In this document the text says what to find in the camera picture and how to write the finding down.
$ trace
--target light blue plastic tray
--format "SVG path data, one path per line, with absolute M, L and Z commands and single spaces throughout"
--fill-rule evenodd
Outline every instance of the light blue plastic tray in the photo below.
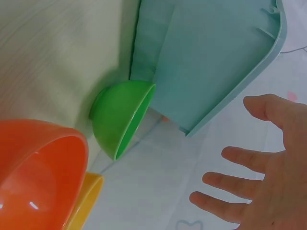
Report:
M 142 0 L 132 80 L 154 81 L 151 107 L 192 135 L 280 53 L 281 0 Z

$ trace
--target palm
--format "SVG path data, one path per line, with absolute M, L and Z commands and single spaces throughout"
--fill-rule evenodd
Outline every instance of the palm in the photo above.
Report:
M 206 184 L 250 199 L 251 204 L 230 204 L 200 192 L 194 192 L 190 200 L 226 221 L 240 223 L 238 230 L 307 229 L 307 143 L 302 141 L 307 136 L 307 130 L 300 131 L 307 126 L 307 108 L 271 95 L 252 99 L 245 104 L 252 115 L 271 120 L 283 130 L 287 150 L 279 153 L 262 153 L 236 147 L 223 150 L 222 156 L 227 160 L 264 173 L 263 181 L 215 172 L 204 175 Z M 295 112 L 294 106 L 300 107 L 300 111 L 294 113 L 295 116 L 304 119 L 289 119 L 291 113 Z M 280 112 L 283 115 L 274 117 Z

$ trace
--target bowl rim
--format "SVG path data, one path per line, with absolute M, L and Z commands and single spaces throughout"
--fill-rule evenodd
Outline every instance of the bowl rim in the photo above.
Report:
M 91 175 L 91 176 L 93 176 L 93 177 L 95 177 L 95 178 L 93 179 L 93 181 L 92 181 L 92 183 L 91 183 L 91 186 L 88 187 L 88 189 L 87 189 L 85 195 L 82 197 L 82 199 L 80 199 L 80 206 L 79 206 L 79 209 L 78 209 L 75 213 L 71 213 L 71 215 L 69 216 L 69 222 L 66 223 L 65 228 L 64 228 L 65 230 L 69 230 L 69 229 L 70 229 L 72 223 L 74 222 L 74 220 L 75 220 L 75 218 L 76 218 L 76 216 L 77 216 L 77 213 L 78 213 L 79 210 L 80 210 L 80 207 L 84 204 L 84 202 L 85 202 L 86 199 L 88 198 L 89 194 L 92 192 L 93 188 L 96 187 L 97 185 L 99 185 L 99 187 L 100 187 L 100 188 L 99 188 L 99 193 L 100 193 L 100 191 L 101 191 L 101 189 L 102 189 L 102 186 L 103 186 L 103 184 L 104 184 L 105 179 L 104 179 L 104 177 L 103 177 L 102 175 L 96 174 L 96 173 L 93 173 L 93 172 L 86 172 L 85 175 L 87 175 L 87 174 L 89 174 L 89 175 Z M 94 205 L 95 205 L 95 203 L 96 203 L 96 201 L 97 201 L 98 198 L 99 198 L 99 195 L 95 198 Z
M 131 125 L 131 122 L 132 122 L 132 120 L 133 120 L 135 114 L 136 114 L 137 111 L 139 110 L 140 106 L 141 106 L 142 103 L 144 102 L 144 100 L 145 100 L 145 98 L 147 97 L 147 95 L 148 95 L 152 90 L 153 90 L 153 92 L 154 92 L 155 89 L 156 89 L 156 84 L 155 84 L 155 83 L 147 82 L 147 81 L 145 81 L 145 82 L 146 82 L 146 83 L 149 83 L 148 89 L 147 89 L 147 91 L 144 93 L 144 95 L 143 95 L 142 99 L 140 100 L 140 102 L 138 103 L 138 105 L 137 105 L 137 107 L 136 107 L 136 109 L 135 109 L 135 112 L 134 112 L 134 113 L 132 114 L 132 116 L 130 117 L 130 119 L 129 119 L 129 121 L 128 121 L 128 123 L 127 123 L 127 125 L 126 125 L 126 127 L 125 127 L 125 129 L 124 129 L 124 131 L 123 131 L 123 133 L 122 133 L 122 135 L 121 135 L 121 137 L 120 137 L 120 140 L 119 140 L 118 145 L 117 145 L 117 147 L 116 147 L 116 152 L 115 152 L 115 154 L 114 154 L 114 156 L 113 156 L 113 158 L 112 158 L 112 160 L 114 160 L 114 161 L 117 161 L 117 160 L 119 160 L 122 156 L 124 156 L 124 154 L 122 153 L 119 157 L 117 157 L 117 155 L 118 155 L 118 150 L 119 150 L 119 147 L 120 147 L 120 145 L 121 145 L 121 143 L 122 143 L 122 141 L 123 141 L 123 138 L 124 138 L 124 136 L 126 135 L 127 130 L 128 130 L 128 128 L 129 128 L 129 126 Z M 130 137 L 129 143 L 131 142 L 131 139 L 133 138 L 135 132 L 138 130 L 138 128 L 139 128 L 139 126 L 140 126 L 140 124 L 141 124 L 141 122 L 142 122 L 142 120 L 143 120 L 143 118 L 144 118 L 144 116 L 145 116 L 145 114 L 146 114 L 146 111 L 147 111 L 148 108 L 149 108 L 149 105 L 150 105 L 150 102 L 149 102 L 148 105 L 146 106 L 145 113 L 142 115 L 142 118 L 141 118 L 141 120 L 140 120 L 138 126 L 137 126 L 136 129 L 133 131 L 133 134 L 132 134 L 131 137 Z
M 0 177 L 0 186 L 9 178 L 9 176 L 18 168 L 24 164 L 35 152 L 39 151 L 43 147 L 49 145 L 50 143 L 53 143 L 59 139 L 62 138 L 69 138 L 69 137 L 76 137 L 78 138 L 82 144 L 84 145 L 84 161 L 83 161 L 83 166 L 82 166 L 82 174 L 81 178 L 79 179 L 78 182 L 78 188 L 76 195 L 73 197 L 73 204 L 76 203 L 76 200 L 78 198 L 78 195 L 81 190 L 81 186 L 85 177 L 86 173 L 86 167 L 87 167 L 87 162 L 88 162 L 88 143 L 85 138 L 85 136 L 80 133 L 78 130 L 73 129 L 73 128 L 68 128 L 68 127 L 63 127 L 51 122 L 47 121 L 41 121 L 41 120 L 35 120 L 35 119 L 6 119 L 6 120 L 1 120 L 1 122 L 39 122 L 39 123 L 44 123 L 47 125 L 50 125 L 53 127 L 53 129 L 47 129 L 46 131 L 43 132 L 43 135 L 40 134 L 40 140 L 33 142 L 30 146 L 27 146 L 25 148 L 20 148 L 19 151 L 24 152 L 22 154 L 22 157 L 20 157 L 18 160 L 16 160 L 11 166 L 9 166 L 8 170 L 6 170 L 3 173 L 3 176 Z M 69 212 L 67 214 L 67 217 L 65 218 L 65 221 L 62 223 L 63 227 L 67 224 L 67 221 L 71 215 L 71 212 L 73 210 L 74 206 L 71 206 L 69 208 Z

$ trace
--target orange bowl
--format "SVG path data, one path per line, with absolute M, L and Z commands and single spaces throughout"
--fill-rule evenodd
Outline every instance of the orange bowl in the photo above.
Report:
M 88 159 L 85 137 L 37 120 L 0 121 L 1 229 L 61 230 Z

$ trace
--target fabric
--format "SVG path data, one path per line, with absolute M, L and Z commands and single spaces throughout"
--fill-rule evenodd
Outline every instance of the fabric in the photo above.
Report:
M 249 202 L 204 185 L 202 175 L 215 171 L 261 179 L 263 175 L 222 159 L 222 149 L 230 145 L 260 151 L 283 150 L 281 131 L 251 117 L 243 106 L 244 96 L 274 93 L 307 103 L 307 49 L 302 49 L 307 46 L 307 1 L 284 1 L 284 5 L 289 24 L 283 48 L 286 53 L 280 54 L 196 136 L 186 138 L 175 124 L 159 122 L 122 160 L 108 168 L 101 165 L 98 171 L 106 178 L 105 186 L 85 230 L 236 228 L 192 205 L 189 195 L 202 191 L 228 202 Z M 147 126 L 150 121 L 141 125 Z

